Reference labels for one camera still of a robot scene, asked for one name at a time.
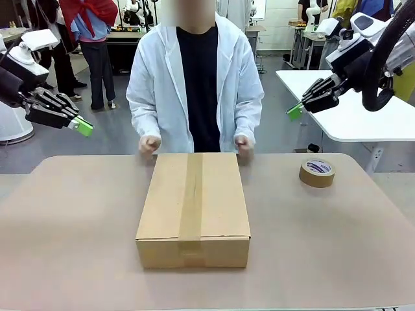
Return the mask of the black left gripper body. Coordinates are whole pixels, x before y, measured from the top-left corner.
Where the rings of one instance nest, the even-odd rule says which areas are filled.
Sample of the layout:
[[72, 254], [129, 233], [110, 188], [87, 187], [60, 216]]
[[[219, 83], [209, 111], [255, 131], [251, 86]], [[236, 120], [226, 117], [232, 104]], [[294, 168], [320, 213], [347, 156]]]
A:
[[32, 91], [32, 72], [23, 68], [15, 73], [1, 68], [1, 102], [11, 108], [24, 108]]

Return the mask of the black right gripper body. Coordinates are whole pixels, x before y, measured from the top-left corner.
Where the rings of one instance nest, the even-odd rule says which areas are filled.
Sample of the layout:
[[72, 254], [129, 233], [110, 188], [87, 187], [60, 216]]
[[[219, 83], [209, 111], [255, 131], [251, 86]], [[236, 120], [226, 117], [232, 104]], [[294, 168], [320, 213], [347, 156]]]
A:
[[373, 49], [362, 53], [335, 50], [330, 54], [330, 66], [333, 72], [331, 77], [338, 78], [338, 85], [332, 90], [334, 93], [345, 93], [349, 89], [354, 89], [356, 92], [363, 90], [368, 83], [365, 74], [372, 52]]

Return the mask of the person's left gloved hand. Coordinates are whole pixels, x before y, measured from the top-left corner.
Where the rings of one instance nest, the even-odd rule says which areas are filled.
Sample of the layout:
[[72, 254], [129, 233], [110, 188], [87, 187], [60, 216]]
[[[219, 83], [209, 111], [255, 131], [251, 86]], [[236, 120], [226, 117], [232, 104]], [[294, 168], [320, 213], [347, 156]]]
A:
[[238, 156], [246, 161], [250, 161], [254, 156], [254, 143], [245, 136], [237, 135], [234, 137], [234, 143], [236, 145]]

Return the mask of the person's right gloved hand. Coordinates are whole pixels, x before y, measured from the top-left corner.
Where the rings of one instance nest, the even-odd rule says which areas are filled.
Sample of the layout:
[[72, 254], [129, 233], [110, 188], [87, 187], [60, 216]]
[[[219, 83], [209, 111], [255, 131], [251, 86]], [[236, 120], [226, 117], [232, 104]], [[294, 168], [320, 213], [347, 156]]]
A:
[[153, 135], [142, 136], [139, 140], [139, 152], [145, 158], [152, 157], [161, 145], [161, 138]]

